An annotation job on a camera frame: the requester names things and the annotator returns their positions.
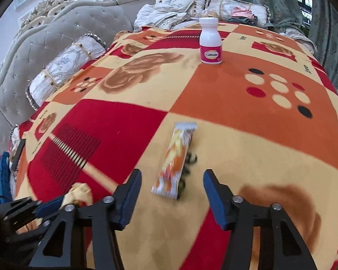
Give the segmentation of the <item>orange yellow snack sachet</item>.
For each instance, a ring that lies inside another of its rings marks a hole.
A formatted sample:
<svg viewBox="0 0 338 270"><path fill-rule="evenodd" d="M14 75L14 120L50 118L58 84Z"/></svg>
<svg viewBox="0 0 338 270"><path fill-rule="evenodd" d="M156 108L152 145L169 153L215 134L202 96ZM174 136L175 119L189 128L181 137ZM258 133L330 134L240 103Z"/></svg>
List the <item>orange yellow snack sachet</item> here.
<svg viewBox="0 0 338 270"><path fill-rule="evenodd" d="M151 193L165 198L180 198L185 188L183 174L190 173L187 165L197 161L197 156L192 158L192 153L189 152L196 129L195 122L178 122L174 125L159 176L151 188Z"/></svg>

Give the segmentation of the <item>pile of white clothes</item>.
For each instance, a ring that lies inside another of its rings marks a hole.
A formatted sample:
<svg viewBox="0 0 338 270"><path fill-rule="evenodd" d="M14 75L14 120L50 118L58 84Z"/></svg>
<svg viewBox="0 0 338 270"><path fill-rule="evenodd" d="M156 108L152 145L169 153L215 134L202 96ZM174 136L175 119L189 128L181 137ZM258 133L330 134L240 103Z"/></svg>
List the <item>pile of white clothes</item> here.
<svg viewBox="0 0 338 270"><path fill-rule="evenodd" d="M145 4L139 11L134 21L134 31L141 31L144 27L156 27L172 30L179 23L187 20L189 9L193 1L178 0L171 3Z"/></svg>

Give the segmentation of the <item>white embroidered bolster pillow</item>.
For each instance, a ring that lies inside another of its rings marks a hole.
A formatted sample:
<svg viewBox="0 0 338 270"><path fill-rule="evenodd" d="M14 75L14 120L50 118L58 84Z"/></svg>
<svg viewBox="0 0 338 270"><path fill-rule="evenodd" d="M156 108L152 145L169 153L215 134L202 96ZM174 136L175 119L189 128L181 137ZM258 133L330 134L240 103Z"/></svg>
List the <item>white embroidered bolster pillow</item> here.
<svg viewBox="0 0 338 270"><path fill-rule="evenodd" d="M82 35L47 65L29 83L25 94L34 110L60 89L85 64L100 58L107 50L106 43L97 35Z"/></svg>

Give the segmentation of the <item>grey tufted headboard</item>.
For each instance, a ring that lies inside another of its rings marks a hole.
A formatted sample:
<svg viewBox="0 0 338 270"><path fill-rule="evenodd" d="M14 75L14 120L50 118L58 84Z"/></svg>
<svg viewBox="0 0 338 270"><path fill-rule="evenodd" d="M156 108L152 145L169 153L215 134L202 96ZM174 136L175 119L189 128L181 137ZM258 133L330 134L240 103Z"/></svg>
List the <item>grey tufted headboard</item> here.
<svg viewBox="0 0 338 270"><path fill-rule="evenodd" d="M33 114L25 91L42 67L84 34L110 45L117 32L133 29L137 12L117 0L55 0L21 28L0 68L0 152L11 129Z"/></svg>

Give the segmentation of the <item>orange red patterned blanket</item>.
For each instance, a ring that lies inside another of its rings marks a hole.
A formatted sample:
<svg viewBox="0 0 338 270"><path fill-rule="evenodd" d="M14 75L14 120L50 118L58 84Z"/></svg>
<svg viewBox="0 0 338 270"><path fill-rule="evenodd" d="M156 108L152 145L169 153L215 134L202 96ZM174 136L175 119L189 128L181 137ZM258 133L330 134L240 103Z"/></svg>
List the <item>orange red patterned blanket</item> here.
<svg viewBox="0 0 338 270"><path fill-rule="evenodd" d="M26 140L16 197L41 201L75 183L94 202L133 169L134 214L117 233L126 269L220 269L229 233L203 186L211 169L252 204L279 203L318 269L338 266L338 95L299 43L219 24L115 37L19 127Z"/></svg>

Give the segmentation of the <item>white pink pill bottle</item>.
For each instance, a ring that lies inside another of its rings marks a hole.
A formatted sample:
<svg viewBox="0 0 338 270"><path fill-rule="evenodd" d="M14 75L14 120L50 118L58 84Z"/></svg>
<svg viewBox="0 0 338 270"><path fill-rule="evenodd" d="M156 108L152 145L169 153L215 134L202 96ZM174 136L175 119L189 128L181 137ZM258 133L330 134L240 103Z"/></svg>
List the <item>white pink pill bottle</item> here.
<svg viewBox="0 0 338 270"><path fill-rule="evenodd" d="M222 38L218 31L219 19L214 17L202 17L199 19L200 57L201 61L210 65L222 62Z"/></svg>

